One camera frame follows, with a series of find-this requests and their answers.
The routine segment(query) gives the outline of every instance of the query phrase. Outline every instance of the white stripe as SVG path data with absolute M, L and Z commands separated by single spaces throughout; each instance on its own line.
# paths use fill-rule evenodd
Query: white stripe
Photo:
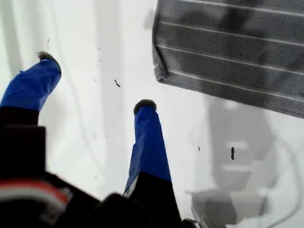
M 186 51 L 186 50 L 176 49 L 176 48 L 172 48 L 172 47 L 166 47 L 166 46 L 163 46 L 163 45 L 156 45 L 156 46 L 159 47 L 159 48 L 167 49 L 167 50 L 178 51 L 178 52 L 183 52 L 183 53 L 188 53 L 188 54 L 194 54 L 194 55 L 197 55 L 197 56 L 204 56 L 204 57 L 214 58 L 214 59 L 228 61 L 228 62 L 232 62 L 232 63 L 244 64 L 244 65 L 248 65 L 248 66 L 252 66 L 252 67 L 260 67 L 260 68 L 264 68 L 264 69 L 277 70 L 277 71 L 280 71 L 280 72 L 292 73 L 292 74 L 304 76 L 304 73 L 291 71 L 291 70 L 285 70 L 285 69 L 282 69 L 282 68 L 275 68 L 275 67 L 272 67 L 272 66 L 263 66 L 263 65 L 259 65 L 259 64 L 254 64 L 254 63 L 249 63 L 249 62 L 242 62 L 242 61 L 227 59 L 227 58 L 223 58 L 223 57 L 210 56 L 210 55 L 205 55 L 205 54 L 201 54 L 201 53 L 196 53 L 196 52 L 193 52 L 193 51 Z
M 21 188 L 6 188 L 1 187 L 0 189 L 0 202 L 1 201 L 8 201 L 13 199 L 34 199 L 34 200 L 41 200 L 46 202 L 47 204 L 52 204 L 56 206 L 56 208 L 60 210 L 64 210 L 66 204 L 61 202 L 56 196 L 50 194 L 41 189 L 31 188 L 31 187 L 21 187 Z
M 215 81 L 215 80 L 201 78 L 201 77 L 199 77 L 197 75 L 193 75 L 193 74 L 189 74 L 189 73 L 185 73 L 185 72 L 181 72 L 181 71 L 169 70 L 169 72 L 170 73 L 174 73 L 174 74 L 178 74 L 178 75 L 181 75 L 181 76 L 185 76 L 185 77 L 189 77 L 189 78 L 205 81 L 205 82 L 211 82 L 211 83 L 215 83 L 215 84 L 219 84 L 219 85 L 224 85 L 224 86 L 229 86 L 229 87 L 233 87 L 233 88 L 237 88 L 237 89 L 241 89 L 241 90 L 246 90 L 246 91 L 250 91 L 250 92 L 254 92 L 254 93 L 265 94 L 265 95 L 272 95 L 272 96 L 277 96 L 277 97 L 281 97 L 281 98 L 284 98 L 284 99 L 288 99 L 288 100 L 298 101 L 298 102 L 304 103 L 304 99 L 298 99 L 298 98 L 288 97 L 288 96 L 280 95 L 280 94 L 277 94 L 277 93 L 263 92 L 263 91 L 256 90 L 256 89 L 249 89 L 249 88 L 247 88 L 245 86 L 238 86 L 238 85 L 232 85 L 232 84 L 228 84 L 228 83 L 218 82 L 218 81 Z
M 219 34 L 242 37 L 242 38 L 259 39 L 259 40 L 264 40 L 264 41 L 304 47 L 304 44 L 293 43 L 293 42 L 288 42 L 288 41 L 283 41 L 283 40 L 278 40 L 278 39 L 259 38 L 259 37 L 253 37 L 253 36 L 242 35 L 242 34 L 237 34 L 237 33 L 223 32 L 223 31 L 211 30 L 211 29 L 206 29 L 206 28 L 198 28 L 198 27 L 193 27 L 193 26 L 168 23 L 168 22 L 164 22 L 164 21 L 161 21 L 160 23 L 164 24 L 164 25 L 171 25 L 171 26 L 183 27 L 183 28 L 188 28 L 188 29 L 195 29 L 195 30 L 200 30 L 200 31 L 205 31 L 205 32 L 213 32 L 213 33 L 219 33 Z
M 267 12 L 267 13 L 276 13 L 276 14 L 304 17 L 304 13 L 294 13 L 294 12 L 290 12 L 290 11 L 256 8 L 256 7 L 249 7 L 249 6 L 237 6 L 237 5 L 230 5 L 230 4 L 226 4 L 226 3 L 212 2 L 212 1 L 205 1 L 205 0 L 179 0 L 179 1 L 193 2 L 193 3 L 206 4 L 206 5 L 224 6 L 224 7 L 231 7 L 231 8 L 242 9 L 242 10 L 254 10 L 254 11 L 260 11 L 260 12 Z
M 222 165 L 221 169 L 224 171 L 238 171 L 238 172 L 246 172 L 246 171 L 255 172 L 257 170 L 257 168 L 254 165 Z

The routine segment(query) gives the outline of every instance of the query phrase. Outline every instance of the red stripe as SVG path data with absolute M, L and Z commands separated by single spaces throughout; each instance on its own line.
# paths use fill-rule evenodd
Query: red stripe
M 23 180 L 23 179 L 15 179 L 15 180 L 6 180 L 6 181 L 0 181 L 0 189 L 1 188 L 24 188 L 24 187 L 30 187 L 30 188 L 37 188 L 40 190 L 43 190 L 45 192 L 50 193 L 51 195 L 58 198 L 61 202 L 67 204 L 68 197 L 61 191 L 59 191 L 54 186 L 40 181 L 40 180 Z

